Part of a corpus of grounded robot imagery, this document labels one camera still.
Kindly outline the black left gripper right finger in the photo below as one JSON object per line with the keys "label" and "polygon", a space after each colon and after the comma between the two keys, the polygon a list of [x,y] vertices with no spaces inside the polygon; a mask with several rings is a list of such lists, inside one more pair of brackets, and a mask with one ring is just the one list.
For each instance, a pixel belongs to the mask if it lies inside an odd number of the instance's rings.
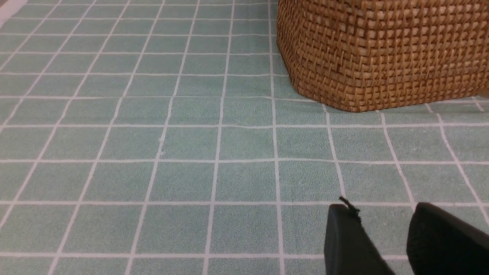
{"label": "black left gripper right finger", "polygon": [[416,275],[489,273],[487,233],[429,202],[415,208],[406,254]]}

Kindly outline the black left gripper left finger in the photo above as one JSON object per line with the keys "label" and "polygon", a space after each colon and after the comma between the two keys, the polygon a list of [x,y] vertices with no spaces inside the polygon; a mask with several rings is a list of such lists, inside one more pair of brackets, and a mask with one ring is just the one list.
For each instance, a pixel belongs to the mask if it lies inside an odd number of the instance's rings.
{"label": "black left gripper left finger", "polygon": [[327,275],[393,275],[362,226],[360,210],[346,198],[329,206],[324,259]]}

